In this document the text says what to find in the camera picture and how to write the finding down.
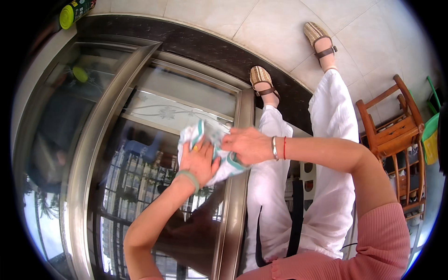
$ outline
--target yellow lid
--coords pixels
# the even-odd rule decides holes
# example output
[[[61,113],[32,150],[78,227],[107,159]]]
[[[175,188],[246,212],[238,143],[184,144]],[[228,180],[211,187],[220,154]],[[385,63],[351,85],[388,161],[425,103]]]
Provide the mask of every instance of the yellow lid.
[[[75,66],[73,67],[73,75],[80,82],[86,82],[88,79],[87,73],[81,67]]]
[[[62,28],[68,29],[73,24],[73,8],[65,6],[59,14],[59,24]]]

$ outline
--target green and yellow can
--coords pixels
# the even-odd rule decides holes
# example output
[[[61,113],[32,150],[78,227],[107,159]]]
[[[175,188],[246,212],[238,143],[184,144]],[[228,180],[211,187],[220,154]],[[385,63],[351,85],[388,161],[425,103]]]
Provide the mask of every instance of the green and yellow can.
[[[96,0],[75,0],[66,5],[59,14],[60,26],[68,29],[88,11],[92,10],[95,4]]]

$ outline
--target pink sweater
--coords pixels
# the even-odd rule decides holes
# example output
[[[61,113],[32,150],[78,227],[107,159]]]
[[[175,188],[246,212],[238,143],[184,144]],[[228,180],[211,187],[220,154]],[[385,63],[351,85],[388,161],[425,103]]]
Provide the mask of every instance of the pink sweater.
[[[238,280],[400,279],[406,271],[410,243],[403,210],[390,203],[366,213],[358,222],[357,254],[343,261],[317,252],[275,260]],[[148,277],[141,280],[155,280]]]

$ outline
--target sandal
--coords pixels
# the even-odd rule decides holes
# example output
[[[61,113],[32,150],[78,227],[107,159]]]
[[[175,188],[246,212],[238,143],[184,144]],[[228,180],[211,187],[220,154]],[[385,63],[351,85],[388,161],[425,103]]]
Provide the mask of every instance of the sandal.
[[[325,30],[320,28],[320,26],[318,26],[314,22],[305,23],[303,26],[303,32],[305,33],[306,38],[308,39],[311,46],[313,47],[314,52],[316,52],[314,55],[317,57],[318,60],[324,56],[327,56],[329,54],[337,52],[337,48],[336,48],[336,46],[333,45],[333,40],[331,39],[330,35],[328,35],[328,33]],[[332,43],[332,46],[331,46],[331,48],[328,48],[326,50],[323,50],[323,51],[317,53],[316,48],[314,47],[314,44],[316,44],[316,41],[321,38],[329,38]],[[332,65],[332,66],[328,67],[327,69],[324,69],[323,71],[326,72],[329,69],[337,70],[336,66]]]
[[[267,82],[271,86],[271,88],[267,90],[257,91],[255,89],[255,85],[258,84],[259,82]],[[250,83],[252,84],[252,87],[255,90],[256,96],[267,95],[273,92],[280,101],[280,95],[272,85],[271,76],[263,67],[254,66],[252,67],[252,69],[250,69]]]

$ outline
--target jade bangle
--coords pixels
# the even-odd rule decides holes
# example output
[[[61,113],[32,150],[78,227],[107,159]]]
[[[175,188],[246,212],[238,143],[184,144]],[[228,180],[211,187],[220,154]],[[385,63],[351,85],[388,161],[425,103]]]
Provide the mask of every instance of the jade bangle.
[[[199,191],[199,182],[198,182],[198,180],[196,179],[196,177],[195,177],[193,174],[191,174],[189,171],[186,171],[186,170],[181,170],[181,171],[179,171],[179,172],[176,174],[176,177],[179,176],[179,175],[181,175],[181,174],[184,174],[184,175],[186,175],[188,178],[190,178],[190,180],[192,181],[194,187],[196,188],[194,194],[198,194],[198,191]]]

